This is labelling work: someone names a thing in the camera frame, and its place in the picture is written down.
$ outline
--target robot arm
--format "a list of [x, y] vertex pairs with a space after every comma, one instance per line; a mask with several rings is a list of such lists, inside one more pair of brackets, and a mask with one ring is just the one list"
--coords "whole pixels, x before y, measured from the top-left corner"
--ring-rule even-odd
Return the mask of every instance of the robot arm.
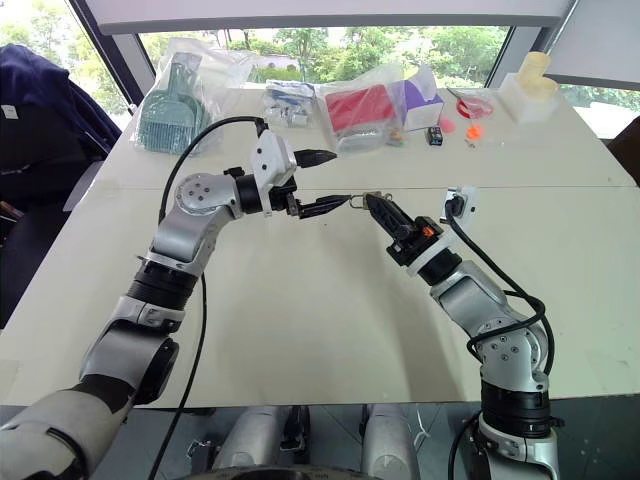
[[[457, 196], [462, 206], [456, 213], [464, 217], [474, 207], [464, 195]], [[482, 364], [482, 413], [474, 440], [490, 478], [557, 480], [555, 419], [542, 369], [548, 353], [544, 329], [533, 324], [500, 334], [499, 329], [527, 317], [509, 306], [505, 293], [473, 262], [449, 250], [436, 222], [412, 220], [380, 195], [367, 194], [363, 200], [393, 238], [387, 248], [391, 257], [429, 284], [431, 297], [471, 338], [483, 338], [475, 343]]]
[[225, 175], [185, 178], [129, 291], [89, 349], [80, 383], [39, 400], [0, 428], [0, 479], [88, 478], [129, 410], [164, 390], [178, 354], [169, 335], [180, 328], [220, 230], [245, 213], [286, 210], [307, 218], [346, 202], [349, 196], [333, 195], [303, 205], [293, 197], [296, 168], [332, 158], [325, 151], [294, 153], [264, 130], [251, 159], [253, 175], [233, 168]]

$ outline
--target white table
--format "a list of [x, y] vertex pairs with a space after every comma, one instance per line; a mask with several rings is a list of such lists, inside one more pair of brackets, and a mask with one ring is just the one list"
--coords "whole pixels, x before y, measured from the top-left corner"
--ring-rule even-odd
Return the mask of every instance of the white table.
[[[248, 92], [237, 113], [258, 113], [258, 99]], [[496, 131], [512, 128], [501, 110], [492, 121]], [[148, 247], [175, 157], [133, 148], [130, 129], [0, 335], [0, 404], [29, 404], [77, 381], [82, 355], [138, 268], [134, 255]], [[463, 128], [441, 149], [416, 132], [403, 148], [301, 171], [299, 197], [383, 189], [410, 215], [437, 217], [447, 186], [479, 185], [470, 233], [547, 305], [557, 341], [551, 396], [640, 392], [640, 191], [564, 102], [538, 129], [539, 145], [475, 150], [458, 138]], [[322, 146], [317, 131], [281, 132], [294, 147]], [[221, 152], [189, 160], [183, 173], [247, 165], [251, 127], [230, 126], [224, 139]], [[209, 328], [188, 404], [478, 400], [464, 333], [387, 256], [389, 243], [367, 213], [348, 207], [230, 224], [207, 268]], [[196, 289], [154, 407], [173, 407], [182, 393], [199, 297]]]

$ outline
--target black cable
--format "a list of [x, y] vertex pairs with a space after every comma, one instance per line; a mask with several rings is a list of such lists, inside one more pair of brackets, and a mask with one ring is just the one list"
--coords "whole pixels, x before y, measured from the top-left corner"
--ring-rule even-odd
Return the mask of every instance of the black cable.
[[502, 335], [504, 333], [519, 330], [521, 328], [527, 328], [533, 325], [534, 323], [540, 321], [542, 322], [545, 333], [547, 334], [548, 350], [547, 350], [547, 360], [544, 366], [544, 373], [549, 375], [551, 373], [551, 368], [553, 367], [553, 360], [555, 357], [555, 339], [553, 337], [553, 331], [551, 329], [551, 325], [549, 324], [549, 321], [545, 316], [544, 303], [542, 303], [542, 301], [540, 301], [539, 299], [527, 294], [527, 292], [525, 292], [524, 289], [520, 287], [520, 285], [518, 285], [515, 280], [513, 280], [509, 275], [507, 275], [491, 259], [491, 257], [489, 257], [489, 255], [487, 255], [484, 252], [484, 250], [482, 250], [473, 240], [471, 240], [471, 238], [469, 238], [469, 236], [464, 232], [464, 230], [462, 230], [462, 227], [458, 225], [458, 222], [456, 222], [453, 215], [453, 209], [454, 209], [454, 202], [452, 200], [447, 200], [444, 207], [445, 216], [447, 218], [447, 222], [449, 223], [449, 226], [455, 232], [455, 234], [458, 235], [460, 240], [462, 240], [473, 252], [475, 252], [476, 255], [478, 255], [482, 259], [482, 261], [485, 262], [487, 266], [496, 273], [496, 275], [498, 275], [505, 283], [507, 283], [511, 288], [513, 288], [514, 292], [505, 291], [504, 292], [505, 294], [522, 298], [536, 312], [534, 316], [525, 320], [524, 322], [518, 322], [513, 325], [509, 325], [508, 327], [499, 328], [497, 330], [493, 330], [492, 332], [483, 333], [471, 338], [469, 342], [467, 342], [467, 350], [469, 350], [469, 352], [474, 357], [480, 360], [480, 356], [474, 350], [474, 347], [475, 347], [475, 344], [477, 344], [481, 340], [484, 340], [486, 338], [489, 338], [495, 335]]
[[449, 450], [449, 463], [447, 465], [447, 478], [449, 480], [453, 480], [454, 467], [456, 464], [456, 453], [458, 453], [458, 447], [460, 446], [460, 442], [462, 441], [464, 432], [466, 432], [471, 425], [475, 424], [478, 421], [478, 417], [480, 417], [480, 411], [474, 413], [471, 418], [465, 422], [465, 424], [453, 439], [451, 449]]
[[223, 125], [228, 125], [229, 123], [239, 123], [239, 122], [255, 123], [256, 127], [258, 128], [258, 135], [261, 132], [260, 130], [261, 126], [265, 125], [264, 120], [262, 118], [253, 117], [250, 115], [223, 118], [222, 120], [214, 122], [208, 127], [206, 127], [198, 135], [196, 135], [196, 137], [193, 140], [191, 140], [191, 143], [189, 144], [189, 146], [185, 148], [184, 152], [182, 152], [182, 154], [180, 155], [180, 158], [178, 158], [178, 161], [174, 165], [173, 170], [171, 170], [169, 177], [167, 177], [167, 183], [165, 184], [164, 190], [162, 192], [162, 201], [160, 202], [160, 212], [158, 213], [158, 223], [160, 223], [164, 219], [164, 216], [167, 214], [166, 212], [167, 202], [169, 201], [169, 193], [171, 191], [171, 185], [173, 185], [173, 181], [176, 179], [178, 170], [180, 170], [180, 167], [182, 166], [184, 161], [187, 159], [191, 151], [194, 148], [196, 148], [198, 143], [200, 143], [204, 137], [206, 137], [208, 134], [213, 132], [216, 128], [221, 127]]
[[[189, 146], [182, 152], [178, 161], [176, 162], [173, 170], [169, 174], [167, 178], [167, 183], [164, 186], [164, 190], [162, 192], [162, 201], [160, 203], [160, 211], [158, 214], [158, 224], [164, 220], [166, 216], [167, 210], [167, 201], [169, 199], [169, 192], [171, 191], [171, 186], [173, 185], [173, 181], [176, 178], [178, 170], [189, 156], [189, 154], [193, 151], [193, 149], [200, 143], [200, 141], [209, 133], [214, 131], [216, 128], [221, 127], [223, 125], [227, 125], [229, 123], [237, 123], [237, 122], [252, 122], [256, 124], [256, 128], [258, 129], [258, 135], [261, 133], [262, 129], [266, 128], [264, 120], [260, 117], [252, 117], [252, 116], [239, 116], [239, 117], [229, 117], [218, 122], [212, 123], [204, 130], [202, 130], [189, 144]], [[200, 324], [200, 338], [198, 339], [198, 346], [196, 348], [196, 355], [193, 359], [193, 365], [191, 366], [191, 372], [189, 373], [189, 379], [187, 380], [187, 385], [184, 388], [184, 392], [182, 394], [182, 398], [180, 399], [180, 403], [175, 413], [173, 414], [173, 418], [171, 419], [171, 423], [169, 424], [169, 428], [167, 429], [167, 433], [162, 440], [162, 445], [160, 445], [160, 449], [156, 454], [156, 458], [153, 462], [153, 466], [151, 467], [151, 471], [149, 472], [148, 480], [155, 480], [156, 474], [158, 473], [158, 469], [160, 468], [160, 463], [162, 463], [162, 458], [169, 446], [169, 442], [171, 441], [171, 437], [173, 436], [173, 432], [178, 425], [178, 421], [180, 420], [180, 416], [184, 411], [184, 406], [187, 403], [187, 399], [189, 398], [189, 393], [191, 393], [191, 386], [193, 385], [193, 380], [196, 376], [196, 372], [198, 370], [198, 364], [200, 363], [200, 356], [202, 355], [202, 346], [204, 345], [204, 339], [206, 337], [207, 332], [207, 281], [204, 276], [204, 272], [200, 276], [200, 284], [202, 285], [202, 323]]]

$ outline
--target teal plastic dustpan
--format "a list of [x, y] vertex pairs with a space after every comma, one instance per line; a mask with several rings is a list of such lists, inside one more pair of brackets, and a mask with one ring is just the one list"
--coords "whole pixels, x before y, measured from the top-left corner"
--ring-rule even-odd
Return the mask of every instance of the teal plastic dustpan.
[[138, 140], [147, 150], [182, 153], [200, 131], [204, 108], [193, 96], [195, 71], [186, 65], [185, 56], [197, 59], [197, 69], [200, 57], [176, 54], [171, 63], [167, 90], [153, 91], [144, 101]]

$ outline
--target window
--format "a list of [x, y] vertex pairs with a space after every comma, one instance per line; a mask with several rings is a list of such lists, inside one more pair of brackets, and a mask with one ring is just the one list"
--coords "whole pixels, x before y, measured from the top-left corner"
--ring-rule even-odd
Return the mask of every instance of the window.
[[131, 119], [118, 86], [65, 0], [2, 0], [0, 45], [24, 45], [69, 70], [120, 127]]
[[145, 33], [140, 39], [153, 65], [169, 38], [185, 36], [257, 53], [262, 79], [351, 80], [385, 62], [403, 64], [410, 76], [428, 63], [441, 87], [482, 87], [508, 31], [482, 26], [263, 28]]
[[598, 138], [615, 138], [640, 116], [640, 92], [583, 85], [561, 85], [560, 90]]

